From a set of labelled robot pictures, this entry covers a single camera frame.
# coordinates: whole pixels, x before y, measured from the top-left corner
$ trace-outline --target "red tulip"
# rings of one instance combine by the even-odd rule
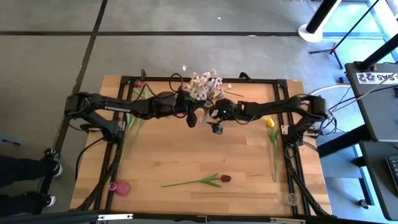
[[[221,176],[221,181],[222,182],[229,182],[229,181],[231,181],[231,177],[228,176],[228,175],[222,175]]]

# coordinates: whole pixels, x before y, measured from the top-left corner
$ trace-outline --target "metal bracket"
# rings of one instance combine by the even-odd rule
[[[282,131],[283,135],[287,135],[288,134],[288,130],[289,130],[289,125],[281,125],[280,126],[280,131]],[[319,133],[316,129],[308,129],[304,132],[305,136],[311,136],[311,137],[317,137],[319,136]]]
[[[125,84],[129,83],[131,80],[132,80],[132,77],[122,76],[122,79],[120,80],[120,83],[122,85],[125,85]]]
[[[119,121],[118,126],[120,131],[124,131],[124,129],[126,128],[126,122]],[[88,131],[100,131],[100,128],[88,128]]]
[[[98,215],[98,221],[132,219],[133,214]]]
[[[297,220],[293,218],[274,218],[271,217],[272,223],[281,223],[281,224],[305,224],[305,220]]]
[[[287,80],[276,80],[276,83],[278,83],[282,88],[287,88]]]
[[[283,135],[287,135],[287,130],[289,129],[289,125],[281,125],[280,131],[282,131]]]
[[[208,223],[207,215],[198,215],[197,223]]]
[[[246,73],[246,72],[241,72],[240,74],[239,74],[239,78],[245,78],[247,81],[249,81],[249,82],[251,82],[251,78],[250,78],[250,76]]]
[[[147,73],[145,72],[145,70],[141,69],[141,81],[144,81],[146,76],[147,76]]]
[[[126,128],[126,122],[125,121],[119,121],[119,130],[124,131]]]

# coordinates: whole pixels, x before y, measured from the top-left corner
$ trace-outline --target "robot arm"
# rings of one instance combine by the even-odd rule
[[[308,108],[306,110],[303,109],[301,107],[302,104],[308,105]],[[166,91],[146,100],[134,101],[119,100],[99,94],[79,93],[68,97],[65,106],[65,115],[71,119],[82,118],[89,122],[89,124],[80,126],[85,131],[88,132],[93,128],[100,129],[104,135],[104,140],[119,142],[123,138],[123,132],[118,121],[108,121],[97,114],[96,110],[131,113],[141,119],[162,118],[166,116],[181,118],[179,115],[183,114],[187,117],[188,126],[192,128],[196,125],[197,121],[194,112],[199,108],[203,108],[216,121],[211,123],[213,132],[216,134],[222,134],[223,128],[221,123],[223,121],[236,121],[238,123],[245,121],[248,123],[260,119],[264,115],[289,112],[298,113],[302,118],[297,124],[288,127],[287,136],[284,139],[286,146],[301,146],[304,132],[315,122],[322,122],[327,118],[325,100],[311,95],[296,95],[287,100],[269,103],[247,101],[234,103],[224,98],[216,101],[211,107],[206,107],[205,105],[206,101],[193,100],[186,91],[178,91],[176,93]],[[290,159],[287,159],[286,163],[289,174],[292,175],[315,213],[317,215],[328,215],[302,183]],[[92,200],[93,197],[88,197],[83,203],[83,207],[86,204],[90,204]]]

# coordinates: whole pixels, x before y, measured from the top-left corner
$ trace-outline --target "wooden table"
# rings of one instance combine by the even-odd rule
[[[120,76],[105,76],[100,94],[117,97],[120,79]],[[287,83],[290,96],[303,93],[301,81],[288,80]],[[168,82],[149,82],[149,85],[155,93],[169,90]],[[231,91],[244,96],[227,94],[226,97],[233,101],[265,103],[275,100],[270,84],[234,83]],[[106,119],[111,119],[113,115],[111,111],[98,113]],[[197,111],[196,114],[200,117],[203,113]],[[269,117],[279,127],[277,115]],[[300,116],[294,114],[295,122],[299,119]],[[144,123],[128,157],[127,152],[136,134],[136,127],[133,127],[124,142],[117,178],[130,183],[131,193],[126,197],[115,195],[112,210],[129,213],[291,217],[291,206],[284,202],[289,190],[282,144],[279,142],[277,180],[274,182],[274,150],[266,122],[259,119],[241,126],[235,121],[228,121],[223,122],[223,127],[223,134],[217,135],[211,132],[208,124],[197,123],[196,127],[189,128],[185,119],[151,119]],[[101,133],[90,133],[87,145],[100,137]],[[305,137],[305,141],[315,145],[312,138]],[[70,208],[79,206],[96,185],[105,147],[106,143],[100,142],[84,153]],[[302,146],[300,155],[306,186],[323,209],[331,213],[318,153],[308,146]],[[222,188],[200,183],[160,187],[201,179],[215,172],[230,175],[232,181],[219,182]],[[299,188],[296,186],[295,189],[299,194]],[[105,187],[101,208],[104,207],[107,191]]]

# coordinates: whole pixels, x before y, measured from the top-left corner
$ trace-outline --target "table leg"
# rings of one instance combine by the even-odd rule
[[[358,167],[366,166],[365,159],[363,158],[363,156],[357,157],[353,159],[351,162]]]
[[[359,184],[361,184],[365,202],[367,203],[367,205],[374,205],[374,201],[373,201],[367,180],[365,179],[365,177],[359,178],[358,180],[359,180]]]
[[[338,152],[339,150],[350,147],[353,144],[357,144],[361,140],[370,140],[369,131],[365,124],[345,133],[340,137],[328,141],[321,146],[318,146],[319,156],[321,158],[324,156],[328,156],[330,154]]]

